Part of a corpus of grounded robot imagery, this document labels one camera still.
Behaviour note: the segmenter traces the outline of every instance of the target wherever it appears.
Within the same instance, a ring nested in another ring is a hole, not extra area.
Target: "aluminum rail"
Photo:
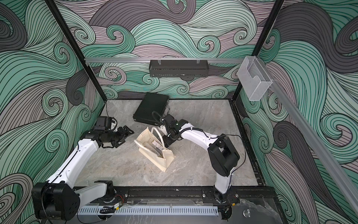
[[[89,57],[86,63],[149,63],[150,60],[207,60],[208,63],[241,64],[244,58],[141,58],[141,57]]]

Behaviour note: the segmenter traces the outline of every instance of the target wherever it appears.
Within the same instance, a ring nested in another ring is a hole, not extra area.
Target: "black metal frame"
[[[242,139],[242,144],[244,145],[246,153],[247,153],[247,156],[248,156],[248,158],[249,158],[249,160],[251,162],[253,172],[254,172],[255,177],[257,179],[257,183],[258,183],[259,186],[265,186],[266,185],[265,180],[263,178],[260,166],[258,165],[258,161],[257,161],[257,158],[255,156],[255,153],[254,153],[254,151],[252,149],[250,139],[247,136],[247,133],[246,133],[245,128],[244,128],[244,125],[243,125],[243,123],[241,121],[241,118],[239,116],[237,107],[233,103],[232,100],[229,100],[229,104],[230,104],[232,113],[234,114],[234,118],[236,120],[237,127],[239,128],[239,132],[240,132],[241,139]]]
[[[277,15],[279,14],[279,11],[282,7],[282,4],[284,3],[285,0],[276,0],[274,3],[274,6],[271,9],[271,12],[266,20],[265,26],[263,27],[263,30],[260,34],[260,37],[258,38],[258,41],[255,45],[255,48],[252,51],[251,56],[258,56],[258,54],[260,53],[260,50],[264,44],[264,42],[266,41],[272,26],[274,25],[274,22],[276,20]],[[236,100],[236,98],[239,96],[239,93],[241,91],[242,86],[237,86],[234,95],[232,96],[232,100]]]
[[[170,187],[132,187],[132,186],[114,186],[116,192],[115,199],[111,203],[103,203],[101,200],[94,200],[91,203],[99,203],[99,205],[114,205],[122,202],[121,197],[124,197],[124,203],[127,204],[145,204],[145,199],[153,200],[175,200],[188,199],[193,203],[212,204],[218,208],[224,208],[227,203],[237,203],[240,199],[247,199],[256,205],[265,207],[265,203],[271,206],[280,216],[282,223],[287,224],[286,216],[281,207],[275,189],[273,187],[263,186],[231,186],[227,193],[228,202],[220,204],[216,201],[214,196],[213,186],[170,186]]]
[[[81,65],[84,67],[86,73],[88,74],[89,78],[92,80],[95,88],[97,89],[98,93],[100,94],[101,98],[104,101],[104,107],[106,106],[107,100],[114,100],[114,99],[107,99],[103,89],[101,88],[100,84],[98,83],[98,80],[91,69],[90,66],[88,66],[85,63],[84,55],[79,48],[78,44],[76,43],[72,33],[70,32],[69,27],[67,26],[65,20],[63,19],[60,11],[58,10],[54,0],[44,0],[50,9],[51,13],[53,14],[55,20],[57,21],[58,25],[60,26],[62,32],[64,33],[64,36],[68,39],[72,49],[74,50],[74,53],[78,57],[78,59],[81,62]],[[274,3],[274,6],[270,12],[269,17],[267,18],[267,21],[265,23],[265,26],[263,28],[263,31],[258,39],[258,42],[252,52],[252,56],[258,56],[264,42],[267,39],[267,36],[270,33],[271,27],[273,26],[275,19],[278,15],[278,12],[281,9],[281,6],[283,4],[284,0],[276,0]],[[238,98],[240,91],[242,90],[241,83],[238,84],[234,95],[231,99],[222,99],[222,100],[228,100],[230,107],[232,109],[233,115],[235,117],[237,126],[240,131],[240,135],[243,140],[243,145],[245,147],[245,150],[247,152],[247,156],[251,162],[253,171],[255,173],[255,177],[257,179],[259,186],[249,186],[249,187],[239,187],[239,186],[232,186],[231,189],[228,192],[228,197],[230,195],[238,194],[240,198],[267,198],[271,197],[275,201],[275,206],[277,208],[277,211],[283,221],[284,224],[288,223],[286,220],[286,216],[284,215],[284,212],[282,210],[282,207],[280,205],[280,202],[277,198],[277,195],[275,193],[274,188],[268,187],[265,184],[265,180],[263,178],[262,172],[260,170],[260,167],[258,165],[255,153],[252,149],[250,140],[247,136],[247,133],[244,129],[243,123],[241,121],[241,118],[238,113],[238,109],[235,105],[235,100]],[[116,100],[142,100],[143,98],[135,98],[135,99],[116,99]],[[213,100],[213,99],[170,99],[170,100]],[[213,203],[216,205],[214,201],[214,195],[213,195],[213,187],[207,186],[207,187],[115,187],[117,190],[117,194],[128,194],[130,198],[171,198],[171,199],[178,199],[178,198],[188,198],[190,195],[190,199],[200,199],[204,203]]]
[[[58,10],[56,3],[54,2],[54,0],[45,0],[45,3],[47,4],[47,6],[50,9],[53,17],[55,18],[55,20],[57,21],[58,25],[60,26],[64,36],[67,38],[69,44],[71,45],[74,53],[76,54],[77,58],[81,62],[81,65],[83,66],[83,68],[86,71],[87,75],[91,79],[93,85],[97,89],[97,91],[100,94],[100,96],[102,97],[103,101],[106,102],[107,101],[106,94],[104,93],[103,89],[101,88],[100,84],[98,83],[98,80],[96,79],[96,76],[93,73],[92,68],[90,66],[88,66],[86,64],[86,62],[84,61],[84,55],[83,55],[81,49],[79,48],[78,44],[76,43],[76,40],[74,39],[71,31],[69,30],[65,20],[63,19],[62,15],[60,13],[60,11]]]

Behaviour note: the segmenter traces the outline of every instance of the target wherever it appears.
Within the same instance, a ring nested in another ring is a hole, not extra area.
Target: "enclosure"
[[[163,206],[167,194],[177,206],[221,209],[205,149],[175,141],[165,172],[139,152],[134,140],[152,126],[133,114],[150,92],[169,96],[177,120],[240,136],[229,136],[242,164],[228,191],[237,197],[230,223],[358,223],[357,31],[357,2],[348,0],[1,0],[1,222],[41,222],[31,190],[98,116],[135,133],[100,147],[75,190],[111,180],[129,206]],[[180,59],[207,61],[207,77],[150,75],[150,60]],[[145,221],[168,222],[153,217]],[[213,217],[180,221],[226,222]]]

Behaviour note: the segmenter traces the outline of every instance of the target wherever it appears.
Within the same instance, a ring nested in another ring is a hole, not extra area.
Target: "metal bar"
[[[345,196],[345,199],[350,204],[353,211],[358,215],[358,189],[353,184],[353,181],[348,177],[347,173],[333,157],[332,153],[326,148],[322,139],[318,136],[317,132],[313,130],[299,109],[288,98],[280,84],[273,80],[271,86],[272,90],[276,93],[280,102],[305,138],[307,144],[314,150],[325,169]]]
[[[208,63],[241,64],[244,58],[131,58],[131,57],[88,57],[86,63],[149,63],[150,60],[207,60]]]
[[[106,102],[107,97],[106,97],[103,89],[101,88],[100,84],[98,83],[98,81],[96,79],[96,76],[93,73],[92,68],[89,67],[88,65],[86,65],[86,63],[84,61],[84,55],[83,55],[81,49],[79,48],[79,46],[77,45],[76,40],[74,39],[71,31],[69,30],[65,20],[63,19],[62,15],[60,13],[60,11],[58,10],[56,3],[54,2],[54,0],[45,0],[45,3],[47,4],[47,6],[50,9],[53,17],[55,18],[56,22],[58,23],[59,27],[61,28],[64,36],[67,38],[67,40],[68,40],[69,44],[71,45],[75,55],[77,56],[77,58],[81,62],[81,65],[83,66],[83,69],[86,71],[87,75],[91,79],[93,85],[97,89],[97,91],[100,94],[100,96],[102,97],[103,101]]]
[[[232,95],[232,101],[235,103],[236,99],[238,98],[240,91],[242,90],[242,83],[239,82],[237,85],[234,94]]]
[[[240,119],[236,104],[233,103],[232,100],[229,100],[229,104],[232,110],[232,113],[234,114],[234,118],[236,120],[237,127],[239,128],[240,136],[242,138],[242,144],[244,145],[244,148],[246,150],[247,157],[249,158],[252,166],[252,170],[255,174],[257,184],[259,186],[265,186],[265,180],[263,178],[260,166],[258,165],[257,158],[255,156],[254,150],[251,147],[250,139],[247,136],[247,133],[245,131],[244,125],[242,124],[242,121]]]
[[[283,3],[284,3],[284,0],[276,0],[275,1],[274,6],[271,9],[270,15],[267,18],[265,26],[260,34],[260,37],[258,38],[258,41],[255,45],[254,50],[252,51],[251,56],[258,56],[258,54],[263,46],[263,43],[266,41],[266,39],[271,31],[271,28],[273,27],[273,25],[275,23],[276,17],[279,14],[279,11],[280,11]]]

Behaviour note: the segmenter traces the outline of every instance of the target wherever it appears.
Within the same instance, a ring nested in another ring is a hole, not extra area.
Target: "cable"
[[[109,117],[109,116],[108,116],[108,109],[107,109],[107,105],[108,105],[108,102],[106,102],[106,113],[107,113],[107,117]]]
[[[228,135],[229,135],[229,136],[238,136],[238,137],[240,137],[240,139],[241,139],[241,141],[242,141],[241,136],[240,136],[240,135],[237,135],[237,134],[224,134],[224,135],[221,135],[221,136],[213,137],[213,138],[211,138],[211,139],[220,138],[220,137],[228,136]]]
[[[246,161],[246,150],[245,150],[245,159],[244,159],[244,161],[242,162],[242,164],[240,164],[240,166],[238,166],[234,171],[232,171],[231,172],[231,174],[230,174],[230,181],[229,181],[229,186],[231,185],[231,177],[232,177],[232,174],[237,170],[237,169],[239,169],[244,163],[245,163],[245,161]]]
[[[44,210],[44,213],[45,213],[45,216],[46,216],[47,220],[48,220],[51,224],[53,224],[52,221],[48,218],[48,216],[47,216],[47,214],[46,214],[45,206],[44,206],[44,194],[45,194],[45,192],[46,192],[48,189],[49,189],[49,187],[47,187],[47,188],[44,190],[44,192],[42,192],[42,194],[41,194],[41,205],[42,205],[42,209]]]
[[[124,200],[123,200],[123,198],[122,198],[122,196],[121,195],[116,195],[116,196],[120,196],[121,197],[121,199],[122,199],[122,202],[124,203]],[[123,196],[124,197],[124,196]]]
[[[227,209],[227,208],[230,207],[230,206],[231,206],[231,204],[228,205],[228,206],[226,206],[226,207],[224,207],[224,208],[222,208],[222,209],[218,209],[218,212],[219,212],[219,211],[222,211],[222,210],[225,210],[225,209]]]
[[[188,130],[194,130],[194,131],[204,132],[204,130],[201,129],[201,128],[191,127],[191,128],[184,128],[184,129],[181,130],[181,131],[179,132],[179,134],[177,134],[175,137],[172,137],[172,136],[170,136],[170,135],[169,135],[169,137],[170,137],[172,140],[177,140],[177,139],[182,135],[183,132],[188,131]]]
[[[84,222],[82,222],[82,221],[78,218],[78,213],[77,213],[77,219],[78,219],[78,221],[79,221],[80,223],[82,223],[82,224],[100,223],[100,222],[102,222],[102,221],[104,221],[104,220],[105,220],[105,219],[102,219],[102,220],[100,220],[100,221],[95,221],[95,222],[92,222],[92,223],[84,223]]]
[[[230,195],[230,196],[233,196],[234,198],[236,198],[236,202],[235,202],[235,203],[238,203],[238,202],[239,202],[239,199],[237,199],[237,197],[235,197],[235,195]]]
[[[71,160],[75,157],[75,155],[77,154],[78,150],[79,150],[79,143],[77,142],[77,151],[74,153],[74,155],[73,155],[72,158],[68,161],[68,163],[66,164],[66,166],[63,167],[63,169],[59,172],[59,174],[57,175],[57,177],[55,177],[55,179],[53,179],[53,181],[52,181],[51,183],[53,183],[53,182],[60,176],[60,174],[64,171],[64,169],[67,167],[67,165],[68,165],[68,164],[71,162]],[[44,194],[45,194],[45,192],[46,192],[49,188],[50,188],[50,186],[48,186],[48,187],[42,192],[42,194],[41,194],[41,205],[42,205],[42,209],[44,210],[44,213],[45,213],[45,216],[46,216],[47,220],[48,220],[51,224],[53,224],[52,221],[51,221],[51,220],[48,218],[48,216],[47,216],[47,213],[46,213],[46,210],[45,210],[45,206],[44,206],[44,200],[43,200]]]
[[[154,116],[157,115],[158,117],[160,117],[160,119],[163,119],[162,115],[160,115],[158,112],[156,112],[155,110],[152,111],[152,117],[154,118],[154,120],[156,122],[158,122],[158,124],[164,125],[164,123],[160,120],[157,120],[157,118]]]
[[[118,121],[117,121],[115,118],[112,118],[112,119],[115,120],[116,125],[114,126],[113,129],[109,130],[110,132],[114,131],[114,130],[116,129],[117,125],[118,125]]]

